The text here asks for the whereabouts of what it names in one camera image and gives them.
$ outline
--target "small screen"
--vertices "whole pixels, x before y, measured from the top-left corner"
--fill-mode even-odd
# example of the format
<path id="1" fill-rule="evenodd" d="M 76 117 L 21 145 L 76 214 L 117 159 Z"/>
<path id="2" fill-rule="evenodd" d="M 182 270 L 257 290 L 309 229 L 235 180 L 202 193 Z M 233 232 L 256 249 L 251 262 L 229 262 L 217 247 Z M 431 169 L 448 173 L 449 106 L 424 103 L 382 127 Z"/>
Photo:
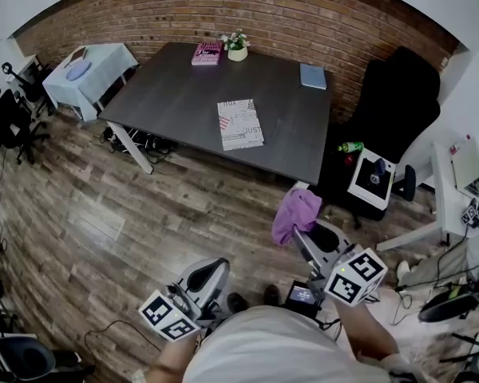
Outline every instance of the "small screen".
<path id="1" fill-rule="evenodd" d="M 311 290 L 296 285 L 293 287 L 291 295 L 289 295 L 289 299 L 298 302 L 305 302 L 309 305 L 314 305 L 316 303 L 314 297 L 312 296 Z"/>

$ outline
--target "green bottle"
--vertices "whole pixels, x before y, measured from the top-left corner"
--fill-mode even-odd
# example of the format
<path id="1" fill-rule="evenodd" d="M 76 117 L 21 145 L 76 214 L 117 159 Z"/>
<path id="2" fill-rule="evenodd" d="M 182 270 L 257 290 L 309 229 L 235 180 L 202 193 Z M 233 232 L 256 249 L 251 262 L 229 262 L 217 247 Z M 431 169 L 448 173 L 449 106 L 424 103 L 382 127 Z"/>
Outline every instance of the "green bottle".
<path id="1" fill-rule="evenodd" d="M 362 151 L 362 149 L 364 149 L 364 144 L 362 142 L 345 142 L 337 147 L 338 151 L 344 153 L 352 153 L 357 150 Z"/>

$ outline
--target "purple cloth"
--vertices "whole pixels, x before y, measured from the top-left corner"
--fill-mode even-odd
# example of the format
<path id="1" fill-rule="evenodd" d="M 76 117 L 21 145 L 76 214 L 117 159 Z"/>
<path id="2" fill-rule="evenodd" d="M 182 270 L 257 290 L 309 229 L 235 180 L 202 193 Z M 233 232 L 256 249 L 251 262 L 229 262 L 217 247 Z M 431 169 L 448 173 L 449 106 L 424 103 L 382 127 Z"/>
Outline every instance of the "purple cloth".
<path id="1" fill-rule="evenodd" d="M 293 227 L 308 232 L 316 224 L 321 198 L 306 188 L 292 188 L 284 196 L 280 204 L 273 226 L 271 237 L 277 244 L 288 244 L 291 241 Z"/>

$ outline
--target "pink book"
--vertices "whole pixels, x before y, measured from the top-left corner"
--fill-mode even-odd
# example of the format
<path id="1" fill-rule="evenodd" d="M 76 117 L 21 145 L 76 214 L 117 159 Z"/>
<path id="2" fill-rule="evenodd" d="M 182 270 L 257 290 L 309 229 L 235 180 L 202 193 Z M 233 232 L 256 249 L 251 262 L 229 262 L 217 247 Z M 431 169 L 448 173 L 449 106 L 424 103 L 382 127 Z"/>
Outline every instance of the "pink book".
<path id="1" fill-rule="evenodd" d="M 221 53 L 221 42 L 201 42 L 193 54 L 192 65 L 217 65 Z"/>

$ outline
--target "table leg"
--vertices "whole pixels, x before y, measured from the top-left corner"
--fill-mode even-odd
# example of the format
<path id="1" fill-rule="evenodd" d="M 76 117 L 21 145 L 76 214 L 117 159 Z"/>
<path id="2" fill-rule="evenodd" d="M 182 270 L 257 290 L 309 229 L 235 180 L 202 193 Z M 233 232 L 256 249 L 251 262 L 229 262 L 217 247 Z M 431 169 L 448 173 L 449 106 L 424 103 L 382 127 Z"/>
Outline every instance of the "table leg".
<path id="1" fill-rule="evenodd" d="M 310 184 L 309 183 L 304 183 L 304 182 L 296 182 L 293 184 L 293 188 L 309 188 Z"/>
<path id="2" fill-rule="evenodd" d="M 128 152 L 131 156 L 133 156 L 133 159 L 140 165 L 142 169 L 144 169 L 144 172 L 150 175 L 152 173 L 151 164 L 147 159 L 145 159 L 141 151 L 138 150 L 138 147 L 133 143 L 125 129 L 119 124 L 114 124 L 113 122 L 109 122 L 108 124 L 110 128 L 112 128 L 113 133 L 116 134 L 125 148 L 128 149 Z"/>
<path id="3" fill-rule="evenodd" d="M 70 105 L 70 107 L 71 107 L 71 109 L 74 111 L 74 113 L 77 114 L 78 119 L 79 119 L 79 120 L 83 120 L 83 116 L 81 115 L 81 113 L 78 112 L 78 110 L 77 110 L 74 106 Z"/>
<path id="4" fill-rule="evenodd" d="M 431 224 L 418 228 L 417 230 L 413 230 L 409 233 L 399 235 L 399 237 L 395 237 L 393 239 L 384 241 L 383 243 L 377 244 L 376 251 L 387 251 L 387 250 L 391 250 L 392 248 L 401 247 L 401 246 L 404 246 L 405 244 L 418 241 L 419 239 L 424 239 L 425 237 L 428 237 L 429 235 L 436 234 L 440 230 L 441 230 L 440 223 L 438 221 L 434 221 Z"/>

